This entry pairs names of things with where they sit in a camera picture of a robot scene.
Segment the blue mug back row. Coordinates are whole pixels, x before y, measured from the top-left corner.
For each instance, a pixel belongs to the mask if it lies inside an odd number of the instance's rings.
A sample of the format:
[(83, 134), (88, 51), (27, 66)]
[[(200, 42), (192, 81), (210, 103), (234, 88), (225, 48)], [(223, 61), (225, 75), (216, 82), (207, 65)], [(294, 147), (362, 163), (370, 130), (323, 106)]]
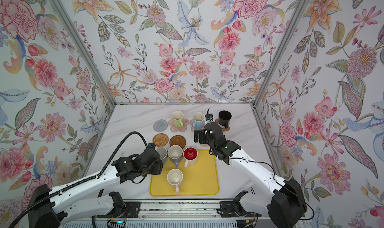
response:
[(168, 160), (168, 150), (165, 147), (157, 147), (156, 151), (159, 153), (162, 163), (165, 164)]

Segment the cork paw print coaster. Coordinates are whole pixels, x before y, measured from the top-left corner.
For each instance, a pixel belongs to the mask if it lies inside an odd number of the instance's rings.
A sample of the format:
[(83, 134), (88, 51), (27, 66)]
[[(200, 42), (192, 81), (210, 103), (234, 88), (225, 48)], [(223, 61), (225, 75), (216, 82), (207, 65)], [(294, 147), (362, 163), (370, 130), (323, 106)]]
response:
[(223, 132), (230, 131), (230, 126), (228, 126), (228, 128), (226, 128), (225, 126), (222, 126), (221, 124), (219, 124), (219, 127), (221, 128), (221, 130)]

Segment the blue handle mug front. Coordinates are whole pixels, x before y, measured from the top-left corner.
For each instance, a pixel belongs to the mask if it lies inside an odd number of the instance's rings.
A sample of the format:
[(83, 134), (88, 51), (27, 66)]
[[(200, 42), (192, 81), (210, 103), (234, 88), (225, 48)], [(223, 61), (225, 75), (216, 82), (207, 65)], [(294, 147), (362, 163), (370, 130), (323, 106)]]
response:
[(202, 112), (196, 112), (193, 114), (192, 128), (194, 130), (201, 130), (205, 125), (205, 115)]

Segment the brown wooden round coaster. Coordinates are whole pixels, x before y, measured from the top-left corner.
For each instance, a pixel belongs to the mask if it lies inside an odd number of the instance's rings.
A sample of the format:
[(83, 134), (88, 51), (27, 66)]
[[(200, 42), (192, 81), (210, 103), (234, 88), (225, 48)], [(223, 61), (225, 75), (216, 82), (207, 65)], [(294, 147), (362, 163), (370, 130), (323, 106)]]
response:
[(173, 137), (170, 139), (170, 142), (169, 142), (169, 144), (170, 144), (171, 147), (177, 145), (177, 146), (180, 146), (182, 149), (185, 148), (186, 143), (187, 143), (186, 138), (183, 137), (183, 136), (181, 136), (181, 135), (175, 135), (175, 136), (173, 136)]

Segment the woven rattan round coaster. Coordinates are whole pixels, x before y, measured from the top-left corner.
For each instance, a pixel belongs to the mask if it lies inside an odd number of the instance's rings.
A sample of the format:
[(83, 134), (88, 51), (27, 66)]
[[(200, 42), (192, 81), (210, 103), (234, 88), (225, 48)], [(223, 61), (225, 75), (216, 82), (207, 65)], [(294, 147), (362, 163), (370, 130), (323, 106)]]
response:
[(165, 147), (169, 143), (169, 136), (165, 133), (156, 134), (153, 137), (153, 143), (157, 147)]

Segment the pink handle mug front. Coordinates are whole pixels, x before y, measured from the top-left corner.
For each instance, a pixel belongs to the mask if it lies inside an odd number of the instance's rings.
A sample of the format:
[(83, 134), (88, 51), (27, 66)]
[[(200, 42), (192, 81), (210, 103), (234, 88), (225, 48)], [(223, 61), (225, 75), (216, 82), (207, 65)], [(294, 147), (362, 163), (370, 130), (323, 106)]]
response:
[(183, 172), (179, 169), (172, 169), (167, 174), (167, 181), (176, 190), (176, 194), (180, 193), (183, 179)]

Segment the black mug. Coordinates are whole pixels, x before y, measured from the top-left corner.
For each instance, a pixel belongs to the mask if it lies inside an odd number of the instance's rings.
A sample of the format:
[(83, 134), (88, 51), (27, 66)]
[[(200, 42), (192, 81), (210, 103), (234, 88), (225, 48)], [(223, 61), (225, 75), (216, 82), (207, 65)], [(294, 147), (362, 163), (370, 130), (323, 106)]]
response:
[(218, 114), (219, 124), (228, 128), (230, 126), (230, 120), (232, 119), (232, 114), (229, 111), (223, 110)]

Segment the green handle mug front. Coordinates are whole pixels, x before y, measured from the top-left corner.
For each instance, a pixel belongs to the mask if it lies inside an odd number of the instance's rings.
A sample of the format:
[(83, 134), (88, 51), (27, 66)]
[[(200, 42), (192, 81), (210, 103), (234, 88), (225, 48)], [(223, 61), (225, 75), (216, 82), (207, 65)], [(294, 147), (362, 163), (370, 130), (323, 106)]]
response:
[(183, 128), (184, 126), (184, 114), (181, 111), (175, 111), (172, 113), (173, 125), (177, 128)]

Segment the grey round coaster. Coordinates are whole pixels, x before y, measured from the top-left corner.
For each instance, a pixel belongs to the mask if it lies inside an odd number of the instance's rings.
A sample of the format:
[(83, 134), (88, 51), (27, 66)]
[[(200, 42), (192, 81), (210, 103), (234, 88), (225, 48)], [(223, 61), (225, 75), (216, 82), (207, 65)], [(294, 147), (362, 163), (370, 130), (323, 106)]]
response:
[(164, 119), (158, 120), (154, 123), (153, 129), (156, 132), (164, 132), (168, 128), (168, 122)]

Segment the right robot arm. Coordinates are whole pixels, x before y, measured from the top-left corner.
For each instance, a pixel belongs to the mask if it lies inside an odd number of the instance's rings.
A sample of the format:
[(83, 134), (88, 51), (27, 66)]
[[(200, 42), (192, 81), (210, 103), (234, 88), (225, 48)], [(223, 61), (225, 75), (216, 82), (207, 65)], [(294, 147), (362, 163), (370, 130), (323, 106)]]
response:
[(207, 144), (210, 154), (246, 175), (262, 191), (260, 195), (242, 195), (241, 208), (248, 213), (269, 217), (278, 228), (292, 228), (308, 211), (301, 185), (285, 180), (252, 159), (240, 145), (228, 140), (217, 122), (194, 132), (196, 143)]

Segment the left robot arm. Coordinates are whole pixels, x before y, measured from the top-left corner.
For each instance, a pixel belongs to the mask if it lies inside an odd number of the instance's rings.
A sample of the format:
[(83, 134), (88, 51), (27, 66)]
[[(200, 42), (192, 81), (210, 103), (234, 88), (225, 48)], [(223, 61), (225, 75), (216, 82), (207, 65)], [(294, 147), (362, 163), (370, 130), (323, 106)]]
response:
[(138, 155), (120, 157), (107, 165), (101, 174), (66, 185), (49, 188), (42, 185), (35, 189), (28, 211), (31, 228), (58, 228), (66, 223), (91, 216), (117, 218), (127, 205), (119, 192), (110, 192), (102, 197), (88, 199), (93, 192), (112, 188), (124, 182), (133, 182), (138, 177), (160, 175), (164, 164), (154, 148), (146, 148)]

